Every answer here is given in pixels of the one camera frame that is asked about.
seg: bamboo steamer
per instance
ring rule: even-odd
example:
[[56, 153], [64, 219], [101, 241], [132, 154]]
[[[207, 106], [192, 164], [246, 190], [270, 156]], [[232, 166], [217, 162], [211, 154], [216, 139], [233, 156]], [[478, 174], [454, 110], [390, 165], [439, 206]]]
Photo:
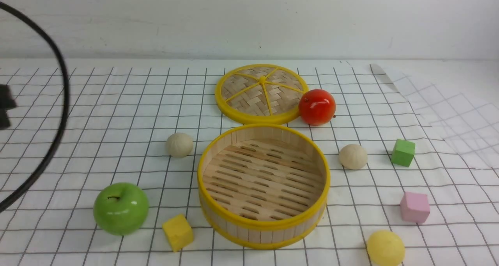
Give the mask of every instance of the bamboo steamer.
[[319, 147], [276, 124], [223, 133], [198, 167], [201, 208], [210, 225], [234, 243], [264, 250], [291, 245], [314, 229], [329, 182]]
[[215, 88], [217, 106], [241, 124], [285, 124], [299, 117], [298, 103], [308, 91], [293, 71], [273, 64], [252, 64], [224, 75]]

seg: black cable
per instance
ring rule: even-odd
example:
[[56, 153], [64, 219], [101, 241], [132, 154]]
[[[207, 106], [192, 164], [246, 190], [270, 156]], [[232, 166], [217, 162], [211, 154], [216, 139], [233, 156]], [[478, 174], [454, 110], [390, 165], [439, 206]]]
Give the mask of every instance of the black cable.
[[38, 33], [43, 39], [45, 39], [45, 41], [47, 41], [48, 45], [54, 52], [57, 61], [59, 62], [59, 68], [62, 72], [62, 85], [63, 85], [62, 91], [64, 93], [62, 115], [59, 128], [57, 129], [57, 133], [55, 134], [54, 140], [52, 141], [50, 148], [48, 148], [47, 154], [45, 154], [44, 158], [41, 160], [40, 164], [38, 165], [38, 167], [36, 167], [36, 169], [30, 175], [30, 177], [28, 177], [28, 179], [26, 179], [26, 181], [24, 181], [23, 184], [21, 184], [14, 192], [12, 192], [11, 195], [6, 197], [5, 200], [3, 200], [0, 203], [0, 213], [1, 213], [2, 211], [5, 211], [8, 207], [10, 207], [11, 204], [14, 204], [14, 202], [17, 201], [17, 199], [19, 199], [24, 193], [26, 193], [26, 191], [35, 183], [35, 181], [47, 168], [48, 164], [50, 163], [50, 160], [52, 160], [52, 157], [54, 157], [54, 154], [57, 151], [57, 148], [59, 147], [59, 144], [61, 142], [62, 135], [64, 135], [64, 131], [66, 129], [66, 124], [67, 124], [67, 118], [69, 113], [69, 79], [67, 75], [66, 63], [64, 62], [64, 58], [59, 49], [57, 48], [57, 45], [47, 35], [47, 33], [45, 33], [45, 31], [43, 31], [34, 21], [28, 18], [25, 14], [21, 13], [17, 9], [14, 9], [13, 7], [1, 1], [0, 1], [0, 9], [9, 12], [16, 18], [23, 21], [23, 23], [28, 25], [36, 33]]

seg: grid paper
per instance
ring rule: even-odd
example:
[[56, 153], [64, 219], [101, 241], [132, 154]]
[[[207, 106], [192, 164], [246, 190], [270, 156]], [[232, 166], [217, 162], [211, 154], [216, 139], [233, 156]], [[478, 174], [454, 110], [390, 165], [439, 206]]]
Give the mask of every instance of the grid paper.
[[[227, 241], [205, 221], [196, 168], [207, 145], [239, 126], [224, 117], [214, 86], [226, 72], [204, 69], [84, 69], [71, 74], [70, 119], [50, 166], [23, 197], [0, 213], [0, 265], [19, 266], [367, 266], [365, 240], [390, 229], [406, 245], [404, 266], [488, 266], [499, 261], [497, 169], [473, 170], [370, 67], [287, 67], [310, 89], [337, 102], [332, 124], [288, 127], [312, 138], [329, 162], [331, 189], [319, 225], [304, 240], [279, 250], [250, 250]], [[61, 112], [56, 69], [0, 69], [18, 107], [12, 128], [0, 131], [0, 197], [34, 170], [55, 135]], [[193, 137], [193, 154], [171, 158], [170, 134]], [[395, 140], [416, 143], [409, 168], [392, 165]], [[363, 170], [345, 171], [339, 149], [361, 144]], [[138, 184], [149, 197], [141, 229], [112, 236], [92, 217], [96, 195], [119, 181]], [[403, 222], [405, 191], [426, 193], [431, 213], [422, 225]], [[184, 213], [195, 241], [171, 252], [161, 224]]]
[[449, 85], [386, 69], [397, 90], [474, 169], [499, 166], [499, 107]]

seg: pink cube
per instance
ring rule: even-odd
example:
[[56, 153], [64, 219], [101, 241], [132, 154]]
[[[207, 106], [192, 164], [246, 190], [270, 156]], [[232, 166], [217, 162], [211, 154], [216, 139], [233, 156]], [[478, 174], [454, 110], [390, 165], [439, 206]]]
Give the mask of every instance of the pink cube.
[[402, 219], [414, 223], [424, 223], [430, 215], [428, 196], [421, 193], [404, 193], [400, 202]]

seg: yellow cube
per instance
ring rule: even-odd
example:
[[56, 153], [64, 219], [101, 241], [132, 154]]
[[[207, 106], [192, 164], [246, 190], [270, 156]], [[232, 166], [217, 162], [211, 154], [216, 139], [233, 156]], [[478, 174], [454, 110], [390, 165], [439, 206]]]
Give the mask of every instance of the yellow cube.
[[194, 241], [192, 228], [182, 214], [163, 223], [163, 231], [174, 252]]

